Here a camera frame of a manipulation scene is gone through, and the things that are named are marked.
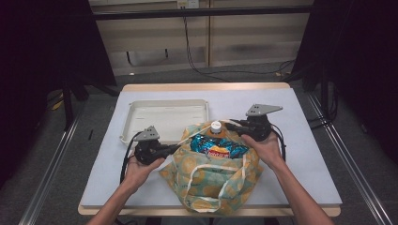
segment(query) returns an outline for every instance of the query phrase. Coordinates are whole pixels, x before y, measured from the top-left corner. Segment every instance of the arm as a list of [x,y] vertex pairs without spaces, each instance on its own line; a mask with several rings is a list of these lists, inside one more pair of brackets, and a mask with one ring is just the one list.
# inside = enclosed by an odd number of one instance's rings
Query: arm
[[159,158],[146,166],[139,163],[135,157],[131,157],[125,179],[87,224],[113,224],[128,198],[145,182],[149,174],[160,167],[163,162],[164,158]]
[[274,133],[271,133],[262,142],[256,142],[247,135],[242,135],[242,139],[254,148],[261,160],[275,172],[298,224],[333,224],[328,215],[308,194],[283,161],[278,138]]

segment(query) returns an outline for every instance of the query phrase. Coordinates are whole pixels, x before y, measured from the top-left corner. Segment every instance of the hand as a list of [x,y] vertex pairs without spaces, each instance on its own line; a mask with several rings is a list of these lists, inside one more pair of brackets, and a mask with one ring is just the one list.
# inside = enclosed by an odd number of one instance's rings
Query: hand
[[125,179],[122,182],[122,185],[128,186],[128,188],[133,191],[137,191],[137,189],[146,181],[149,174],[160,167],[160,165],[164,162],[164,158],[158,158],[150,165],[144,165],[137,160],[133,153],[129,156],[129,163],[125,175]]
[[272,170],[275,166],[283,163],[278,144],[278,137],[273,132],[271,132],[262,142],[256,142],[252,137],[245,134],[243,134],[241,138],[246,144],[254,148],[261,160],[263,160]]

